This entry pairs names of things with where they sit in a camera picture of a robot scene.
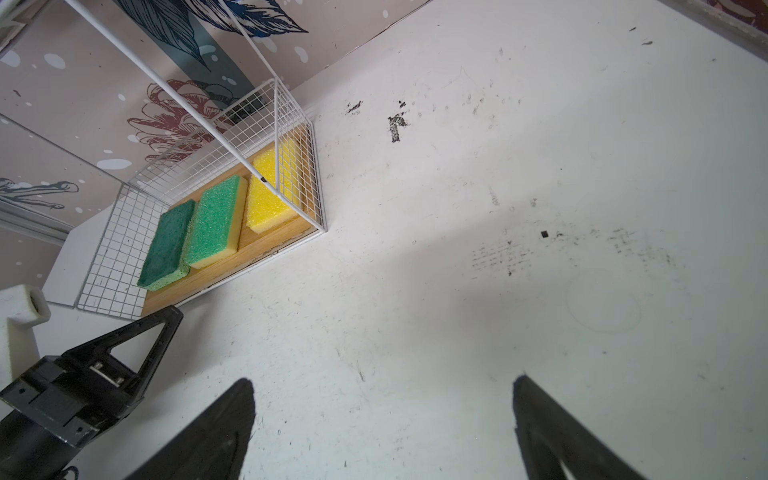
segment wall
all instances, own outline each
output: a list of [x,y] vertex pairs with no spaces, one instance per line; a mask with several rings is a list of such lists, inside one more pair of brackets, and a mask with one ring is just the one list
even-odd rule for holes
[[522,480],[526,372],[646,478],[762,478],[766,78],[655,0],[430,2],[295,90],[329,232],[183,306],[74,463],[124,477],[245,376],[244,478]]
[[0,230],[0,290],[25,283],[42,288],[60,247]]

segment wire mesh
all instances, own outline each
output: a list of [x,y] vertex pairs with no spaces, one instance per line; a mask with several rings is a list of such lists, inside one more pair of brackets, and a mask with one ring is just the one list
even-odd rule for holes
[[312,124],[282,83],[275,89],[277,190],[325,227]]
[[[245,158],[276,142],[276,189],[325,230],[312,124],[281,82],[264,82],[210,122]],[[160,215],[237,163],[201,127],[123,184],[78,308],[140,318],[147,291],[136,283]]]
[[[210,120],[244,157],[274,140],[274,83],[264,82]],[[173,205],[236,163],[234,155],[200,127],[140,170],[130,183]]]
[[168,205],[123,184],[78,298],[78,308],[141,318],[147,291],[136,286],[144,258]]

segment black stain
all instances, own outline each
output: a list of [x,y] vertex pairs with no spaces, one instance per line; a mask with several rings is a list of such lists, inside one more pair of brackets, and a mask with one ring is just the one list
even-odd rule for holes
[[350,108],[349,110],[347,110],[347,111],[346,111],[346,113],[348,113],[348,114],[351,114],[352,112],[354,112],[355,110],[357,110],[358,108],[360,108],[360,105],[362,105],[362,100],[361,100],[361,101],[359,101],[359,102],[357,102],[357,104],[356,104],[356,105],[354,105],[352,108]]
[[400,141],[400,132],[398,127],[407,127],[408,123],[405,118],[402,117],[402,113],[389,117],[389,133],[392,134],[392,143]]

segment white wire rod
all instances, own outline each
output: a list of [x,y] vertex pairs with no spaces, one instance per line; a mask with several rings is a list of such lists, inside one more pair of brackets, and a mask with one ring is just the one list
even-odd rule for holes
[[262,63],[264,63],[264,66],[267,70],[270,71],[272,76],[275,78],[275,82],[279,83],[281,87],[283,87],[283,90],[288,94],[288,98],[290,99],[291,103],[298,111],[301,112],[301,115],[304,117],[307,123],[310,123],[309,118],[306,117],[306,114],[304,113],[304,110],[299,105],[299,102],[296,101],[296,99],[293,97],[293,95],[290,94],[290,91],[288,91],[288,87],[283,83],[283,79],[280,78],[280,76],[272,69],[272,65],[266,60],[264,55],[261,53],[261,50],[256,46],[256,43],[253,42],[253,39],[248,35],[248,32],[245,31],[245,28],[243,25],[237,21],[237,17],[234,13],[230,10],[230,8],[227,6],[226,3],[224,3],[224,0],[219,0],[219,5],[221,5],[221,8],[224,9],[224,11],[227,13],[227,15],[230,16],[230,20],[235,24],[238,30],[240,30],[240,34],[245,37],[245,39],[248,41],[248,44],[253,49],[253,51],[256,52],[256,55],[259,55],[259,58],[261,59]]
[[134,62],[137,67],[139,67],[149,78],[151,78],[156,84],[160,85],[160,87],[166,91],[170,95],[171,98],[173,98],[181,107],[184,108],[191,116],[194,118],[200,125],[203,126],[206,130],[208,130],[208,133],[214,136],[223,146],[226,148],[240,163],[243,164],[243,166],[248,169],[248,171],[255,175],[256,178],[262,181],[264,183],[264,186],[272,192],[273,194],[277,195],[278,198],[280,198],[288,207],[290,207],[293,211],[295,211],[297,214],[299,214],[300,217],[302,217],[304,220],[310,222],[313,226],[316,228],[326,231],[326,229],[317,223],[315,219],[310,217],[307,213],[304,212],[304,210],[301,210],[297,206],[293,205],[288,201],[285,196],[280,193],[275,187],[270,184],[270,182],[266,181],[266,178],[262,174],[259,173],[259,171],[250,164],[248,160],[243,157],[242,154],[235,148],[234,145],[230,143],[229,140],[227,140],[221,132],[219,132],[213,125],[208,123],[208,120],[203,117],[197,110],[192,108],[192,105],[188,104],[184,98],[178,94],[173,88],[170,87],[170,85],[163,80],[163,78],[157,74],[155,70],[152,70],[152,68],[145,64],[139,57],[136,55],[121,39],[116,37],[109,28],[106,27],[103,23],[99,21],[98,18],[94,17],[93,14],[88,11],[87,8],[83,6],[78,0],[65,0],[71,6],[77,13],[80,14],[82,18],[85,18],[85,20],[90,23],[91,25],[96,28],[96,30],[99,31],[107,40],[109,40],[115,47],[118,48],[118,50],[122,51],[123,54],[128,57],[129,60]]
[[277,127],[279,122],[277,121],[277,93],[280,91],[278,88],[277,82],[279,81],[278,77],[275,77],[275,84],[273,85],[275,89],[275,112],[273,113],[274,119],[275,119],[275,187],[277,185],[280,185],[280,129]]

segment red flower illustration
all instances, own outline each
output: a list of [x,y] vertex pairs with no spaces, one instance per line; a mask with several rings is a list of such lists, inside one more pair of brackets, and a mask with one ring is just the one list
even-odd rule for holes
[[[233,125],[226,118],[223,120],[218,118],[221,115],[221,109],[196,82],[169,80],[168,84],[195,110],[211,120],[218,131],[223,133]],[[159,153],[146,156],[146,161],[153,161],[178,141],[195,132],[200,125],[157,84],[150,84],[147,87],[147,98],[150,103],[141,109],[141,113],[147,118],[129,118],[128,123],[139,130],[136,137],[142,144],[149,145],[152,150]],[[166,156],[166,160],[182,161],[213,139],[214,137],[207,132],[198,133],[177,145],[174,151]]]

